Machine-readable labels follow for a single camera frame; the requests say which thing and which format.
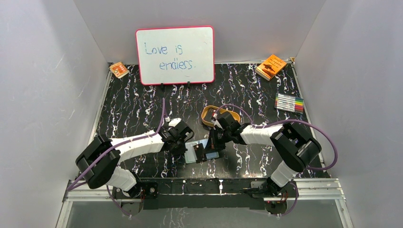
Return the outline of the orange oval tray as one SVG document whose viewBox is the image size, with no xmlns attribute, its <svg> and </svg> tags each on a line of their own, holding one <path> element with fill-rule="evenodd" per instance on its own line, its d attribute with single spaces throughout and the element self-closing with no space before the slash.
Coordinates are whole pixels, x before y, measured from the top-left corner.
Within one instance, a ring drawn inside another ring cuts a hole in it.
<svg viewBox="0 0 403 228">
<path fill-rule="evenodd" d="M 213 116 L 214 116 L 214 113 L 215 113 L 215 111 L 217 109 L 218 109 L 218 107 L 213 106 L 213 105 L 208 105 L 208 106 L 204 107 L 204 109 L 203 109 L 203 111 L 201 113 L 201 120 L 202 120 L 202 123 L 205 126 L 207 126 L 207 127 L 213 127 L 214 126 L 215 121 L 214 121 Z M 223 109 L 223 108 L 219 110 L 219 114 L 222 114 L 224 112 L 230 113 L 235 120 L 240 122 L 240 115 L 237 114 L 236 112 L 226 110 L 226 109 Z"/>
</svg>

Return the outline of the mint green card holder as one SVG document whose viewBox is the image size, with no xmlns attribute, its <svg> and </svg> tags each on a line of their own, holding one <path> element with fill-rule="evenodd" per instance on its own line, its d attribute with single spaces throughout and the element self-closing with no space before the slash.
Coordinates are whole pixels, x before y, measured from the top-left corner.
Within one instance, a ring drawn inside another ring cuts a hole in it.
<svg viewBox="0 0 403 228">
<path fill-rule="evenodd" d="M 186 142 L 186 152 L 184 154 L 187 164 L 200 163 L 207 160 L 219 158 L 219 152 L 211 148 L 207 148 L 208 139 Z"/>
</svg>

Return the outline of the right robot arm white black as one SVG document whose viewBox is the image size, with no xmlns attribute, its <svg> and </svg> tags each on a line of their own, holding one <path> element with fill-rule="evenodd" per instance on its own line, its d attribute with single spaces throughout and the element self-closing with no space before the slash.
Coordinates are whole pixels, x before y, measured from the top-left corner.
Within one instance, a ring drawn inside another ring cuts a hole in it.
<svg viewBox="0 0 403 228">
<path fill-rule="evenodd" d="M 205 151 L 221 151 L 226 143 L 260 144 L 273 146 L 282 162 L 259 186 L 259 192 L 281 196 L 298 173 L 303 172 L 321 152 L 320 143 L 296 121 L 288 120 L 270 127 L 240 124 L 232 114 L 224 112 L 214 116 L 214 126 L 210 129 Z"/>
</svg>

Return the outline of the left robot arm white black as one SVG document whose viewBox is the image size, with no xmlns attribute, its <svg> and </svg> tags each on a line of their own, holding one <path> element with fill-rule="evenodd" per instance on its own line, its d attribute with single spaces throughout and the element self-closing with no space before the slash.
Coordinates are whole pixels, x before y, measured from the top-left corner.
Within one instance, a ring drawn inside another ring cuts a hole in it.
<svg viewBox="0 0 403 228">
<path fill-rule="evenodd" d="M 156 130 L 127 138 L 96 136 L 76 158 L 76 165 L 90 189 L 103 185 L 123 190 L 136 198 L 142 185 L 133 172 L 120 168 L 120 163 L 149 153 L 171 152 L 184 154 L 185 144 L 194 131 L 180 118 L 161 123 Z"/>
</svg>

